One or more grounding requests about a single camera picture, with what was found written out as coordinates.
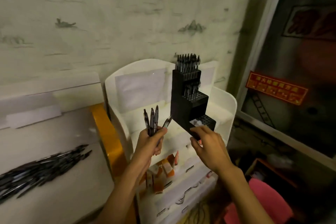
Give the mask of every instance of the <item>sign with yellow text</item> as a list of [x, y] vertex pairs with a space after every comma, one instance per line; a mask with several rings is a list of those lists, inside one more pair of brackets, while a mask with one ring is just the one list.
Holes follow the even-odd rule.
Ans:
[[308, 92], [308, 89], [304, 87], [252, 71], [247, 80], [246, 88], [260, 91], [294, 105], [301, 105]]

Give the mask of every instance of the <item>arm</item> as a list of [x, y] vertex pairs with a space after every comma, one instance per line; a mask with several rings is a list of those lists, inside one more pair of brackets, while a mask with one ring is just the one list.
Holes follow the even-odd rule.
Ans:
[[149, 137], [147, 129], [140, 132], [138, 143], [131, 162], [120, 181], [114, 187], [95, 224], [122, 224], [132, 203], [139, 181], [151, 164], [154, 154], [161, 153], [163, 136], [166, 128]]
[[251, 191], [243, 172], [230, 160], [224, 141], [220, 134], [206, 126], [192, 128], [202, 140], [201, 147], [191, 137], [191, 145], [202, 162], [214, 171], [223, 181], [229, 192], [242, 224], [274, 224], [258, 199]]

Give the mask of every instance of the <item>wall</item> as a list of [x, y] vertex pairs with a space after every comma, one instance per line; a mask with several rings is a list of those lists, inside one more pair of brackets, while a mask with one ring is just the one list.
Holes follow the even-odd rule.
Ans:
[[[54, 72], [97, 71], [104, 80], [136, 60], [196, 53], [202, 62], [220, 62], [216, 86], [225, 89], [247, 3], [0, 0], [0, 85]], [[179, 32], [192, 20], [202, 32]]]

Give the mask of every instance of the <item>pink stool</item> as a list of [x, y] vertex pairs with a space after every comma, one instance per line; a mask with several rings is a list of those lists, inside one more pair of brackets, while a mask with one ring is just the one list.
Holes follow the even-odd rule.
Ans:
[[[268, 184], [252, 178], [249, 181], [249, 185], [254, 195], [275, 224], [285, 224], [294, 216], [292, 209], [283, 197]], [[234, 203], [231, 203], [226, 208], [224, 220], [226, 224], [240, 224]]]

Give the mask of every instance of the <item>pen holder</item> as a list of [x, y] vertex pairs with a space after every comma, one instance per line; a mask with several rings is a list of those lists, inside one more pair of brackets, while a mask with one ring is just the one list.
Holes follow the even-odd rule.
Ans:
[[189, 73], [182, 73], [173, 70], [172, 91], [170, 115], [184, 130], [191, 134], [196, 140], [199, 136], [190, 131], [195, 127], [191, 121], [201, 121], [203, 125], [207, 125], [211, 130], [215, 129], [216, 121], [205, 115], [209, 97], [200, 91], [184, 96], [186, 86], [191, 83], [199, 83], [201, 71], [195, 70]]

